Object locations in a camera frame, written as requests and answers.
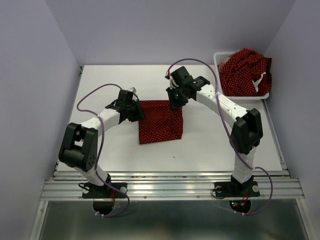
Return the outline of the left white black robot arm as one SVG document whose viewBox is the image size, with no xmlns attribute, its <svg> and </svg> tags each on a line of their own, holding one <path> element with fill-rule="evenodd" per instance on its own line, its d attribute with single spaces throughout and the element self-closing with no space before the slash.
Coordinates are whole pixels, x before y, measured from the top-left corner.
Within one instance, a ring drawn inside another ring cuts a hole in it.
<svg viewBox="0 0 320 240">
<path fill-rule="evenodd" d="M 111 176 L 98 164 L 105 132 L 122 122 L 145 118 L 135 88 L 121 89 L 118 97 L 99 114 L 82 123 L 67 125 L 58 159 L 77 170 L 87 181 L 80 183 L 84 199 L 125 198 L 125 183 L 112 185 Z"/>
</svg>

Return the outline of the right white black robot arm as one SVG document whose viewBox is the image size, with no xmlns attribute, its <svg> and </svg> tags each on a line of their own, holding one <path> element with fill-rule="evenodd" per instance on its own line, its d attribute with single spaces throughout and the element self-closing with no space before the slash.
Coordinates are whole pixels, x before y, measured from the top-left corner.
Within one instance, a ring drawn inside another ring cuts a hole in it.
<svg viewBox="0 0 320 240">
<path fill-rule="evenodd" d="M 235 153 L 233 172 L 230 181 L 214 184 L 216 198 L 260 196 L 253 177 L 254 155 L 263 137 L 260 112 L 237 105 L 203 76 L 192 77 L 184 66 L 167 71 L 165 77 L 170 81 L 166 92 L 171 110 L 182 108 L 193 99 L 220 116 L 225 129 L 231 128 L 226 133 Z"/>
</svg>

